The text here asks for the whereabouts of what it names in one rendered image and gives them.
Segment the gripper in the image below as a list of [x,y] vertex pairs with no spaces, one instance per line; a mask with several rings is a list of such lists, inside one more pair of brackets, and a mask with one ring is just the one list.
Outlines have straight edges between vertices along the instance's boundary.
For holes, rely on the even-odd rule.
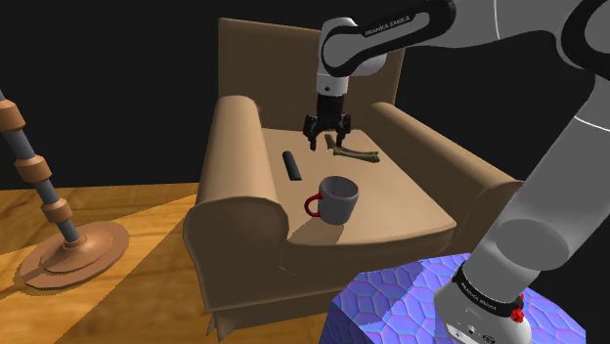
[[336,145],[342,148],[343,140],[351,132],[351,115],[343,111],[343,103],[343,96],[318,95],[316,112],[308,114],[303,125],[311,151],[316,150],[317,137],[324,128],[335,128]]

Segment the olive forked stick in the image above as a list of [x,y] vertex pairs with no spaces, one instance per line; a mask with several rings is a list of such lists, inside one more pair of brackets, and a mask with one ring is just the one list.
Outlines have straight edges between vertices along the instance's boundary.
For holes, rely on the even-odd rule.
[[351,157],[372,163],[380,161],[377,151],[356,151],[340,147],[330,134],[325,134],[325,140],[333,155]]

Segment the black remote control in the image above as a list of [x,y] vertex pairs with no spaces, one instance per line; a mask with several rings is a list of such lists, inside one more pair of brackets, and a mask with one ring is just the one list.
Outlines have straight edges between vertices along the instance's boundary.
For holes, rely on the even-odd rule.
[[301,181],[302,177],[298,170],[293,154],[289,150],[285,150],[282,154],[284,166],[288,179],[290,181]]

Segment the purple patterned robot stand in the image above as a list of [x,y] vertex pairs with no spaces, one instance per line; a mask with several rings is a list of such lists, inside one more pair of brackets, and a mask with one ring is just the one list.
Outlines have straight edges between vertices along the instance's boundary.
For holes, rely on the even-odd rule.
[[434,292],[468,257],[447,255],[358,274],[332,299],[319,344],[502,344],[446,327],[435,311]]

